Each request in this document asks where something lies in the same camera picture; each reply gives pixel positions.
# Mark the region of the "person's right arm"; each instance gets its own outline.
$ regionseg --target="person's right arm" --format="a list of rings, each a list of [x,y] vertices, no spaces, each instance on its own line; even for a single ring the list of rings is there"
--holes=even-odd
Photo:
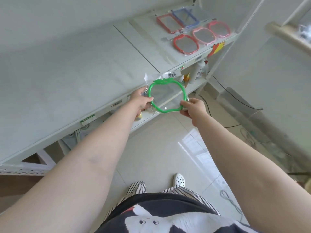
[[[262,232],[311,232],[311,195],[271,160],[245,144],[208,115],[204,102],[181,105],[199,129],[217,168],[247,221]]]

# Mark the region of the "green frame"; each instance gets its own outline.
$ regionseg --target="green frame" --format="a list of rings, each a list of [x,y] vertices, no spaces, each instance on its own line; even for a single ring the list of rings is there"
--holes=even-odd
[[[187,101],[187,92],[186,92],[184,86],[179,81],[175,80],[174,78],[165,78],[165,79],[157,79],[157,80],[155,80],[153,82],[153,84],[151,84],[150,87],[148,88],[148,97],[151,97],[151,89],[153,88],[154,85],[166,85],[166,84],[169,84],[169,83],[177,84],[181,88],[181,90],[183,91],[184,101]],[[153,101],[151,101],[151,105],[160,113],[176,112],[176,111],[180,111],[180,110],[183,109],[183,106],[181,105],[177,109],[162,110],[158,106],[156,106]]]

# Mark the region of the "person's left arm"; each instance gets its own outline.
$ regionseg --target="person's left arm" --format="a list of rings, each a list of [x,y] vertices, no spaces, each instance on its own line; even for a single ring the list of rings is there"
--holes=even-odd
[[[138,112],[140,88],[41,181],[0,216],[3,232],[88,232],[100,213]]]

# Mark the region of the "hand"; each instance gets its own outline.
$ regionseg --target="hand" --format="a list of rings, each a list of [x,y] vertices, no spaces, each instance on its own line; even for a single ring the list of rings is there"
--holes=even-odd
[[[130,101],[133,104],[137,105],[138,109],[137,116],[140,115],[142,110],[145,110],[151,106],[150,104],[147,104],[148,102],[153,101],[153,97],[142,96],[142,93],[145,92],[146,90],[147,87],[142,87],[137,89],[131,94]]]
[[[206,112],[205,104],[203,101],[196,98],[189,98],[189,102],[181,101],[180,104],[187,108],[187,110],[181,110],[180,113],[192,119],[193,126],[197,125],[197,118],[200,115],[208,115]]]

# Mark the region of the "barcode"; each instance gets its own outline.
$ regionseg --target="barcode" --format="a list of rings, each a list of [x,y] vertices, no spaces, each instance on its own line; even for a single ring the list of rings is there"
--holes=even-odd
[[[176,78],[176,74],[175,73],[171,73],[171,74],[168,74],[169,78]]]

